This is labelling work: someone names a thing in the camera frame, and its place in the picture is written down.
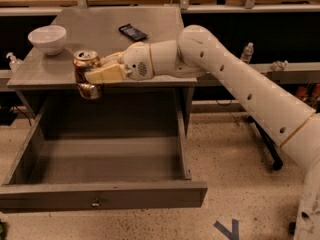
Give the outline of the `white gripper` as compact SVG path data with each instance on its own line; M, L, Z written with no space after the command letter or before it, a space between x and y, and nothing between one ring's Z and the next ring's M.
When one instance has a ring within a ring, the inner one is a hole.
M149 80L154 77L150 45L143 42L133 43L124 51L101 57L100 64L102 67L85 73L89 83L118 83L127 76L135 81Z

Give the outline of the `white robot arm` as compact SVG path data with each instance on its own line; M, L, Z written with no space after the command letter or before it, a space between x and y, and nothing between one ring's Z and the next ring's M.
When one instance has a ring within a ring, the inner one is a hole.
M206 28L190 25L179 38L138 42L102 59L85 74L91 84L157 75L212 74L291 159L306 171L294 240L320 240L320 115L230 53Z

